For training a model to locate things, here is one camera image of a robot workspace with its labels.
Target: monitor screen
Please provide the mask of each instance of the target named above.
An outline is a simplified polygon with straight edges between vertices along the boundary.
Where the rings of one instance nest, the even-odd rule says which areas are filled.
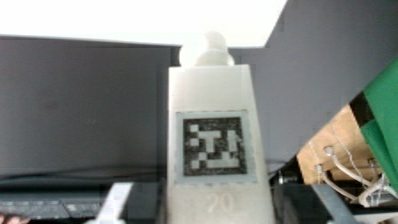
[[[166,47],[0,39],[1,176],[165,166],[168,66]]]

